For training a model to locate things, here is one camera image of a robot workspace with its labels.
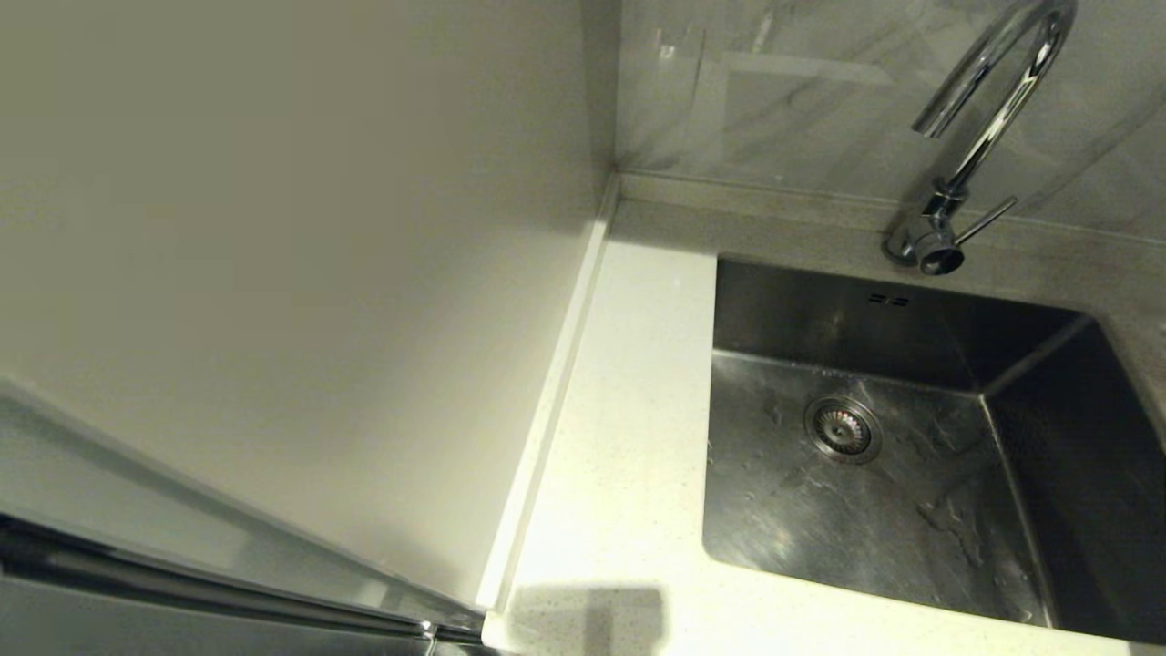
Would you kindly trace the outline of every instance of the faucet handle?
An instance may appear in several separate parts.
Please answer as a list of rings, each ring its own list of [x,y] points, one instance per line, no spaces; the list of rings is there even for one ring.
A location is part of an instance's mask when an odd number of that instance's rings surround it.
[[[1016,196],[1009,196],[1007,198],[1005,198],[1003,203],[1000,203],[999,205],[996,206],[996,209],[993,209],[992,211],[985,213],[984,216],[982,216],[979,218],[979,220],[977,220],[976,223],[972,223],[970,226],[968,226],[967,230],[964,230],[963,232],[961,232],[960,235],[955,238],[955,245],[956,246],[963,245],[964,241],[967,241],[968,239],[971,239],[972,237],[975,237],[976,234],[978,234],[981,230],[988,227],[989,223],[991,223],[991,221],[996,220],[997,218],[1004,216],[1004,212],[1006,212],[1010,209],[1012,209],[1012,205],[1014,205],[1014,204],[1017,204],[1019,202],[1020,202],[1020,198],[1017,198]]]

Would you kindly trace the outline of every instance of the beige wall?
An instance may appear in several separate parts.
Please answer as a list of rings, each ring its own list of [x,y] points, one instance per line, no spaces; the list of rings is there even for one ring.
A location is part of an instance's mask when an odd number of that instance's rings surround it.
[[[583,15],[6,3],[2,373],[472,600],[610,157]]]

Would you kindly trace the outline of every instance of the stainless steel sink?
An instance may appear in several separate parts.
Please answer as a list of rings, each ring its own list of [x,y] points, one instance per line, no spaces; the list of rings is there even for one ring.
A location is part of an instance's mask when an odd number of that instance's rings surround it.
[[[704,546],[1166,643],[1166,461],[1090,316],[722,259]]]

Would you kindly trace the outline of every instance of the marble tile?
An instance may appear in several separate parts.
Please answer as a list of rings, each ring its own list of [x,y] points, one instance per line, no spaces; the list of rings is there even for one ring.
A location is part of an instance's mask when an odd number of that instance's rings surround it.
[[[909,124],[1009,0],[624,0],[617,156],[647,170],[914,200],[962,155],[1017,48],[957,126]],[[1083,3],[1048,79],[974,179],[969,211],[1166,240],[1166,5]]]

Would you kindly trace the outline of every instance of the wall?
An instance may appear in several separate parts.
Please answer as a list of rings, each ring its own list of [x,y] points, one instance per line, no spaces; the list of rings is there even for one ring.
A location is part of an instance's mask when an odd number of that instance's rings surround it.
[[[995,110],[992,89],[1011,82],[1023,49],[960,129],[927,140],[909,125],[1009,3],[625,0],[620,165],[920,198],[967,147],[960,132]],[[1082,2],[1052,73],[972,181],[969,207],[1017,193],[1018,214],[1166,240],[1164,29],[1161,2]]]
[[[472,600],[610,165],[583,19],[9,3],[0,373]]]

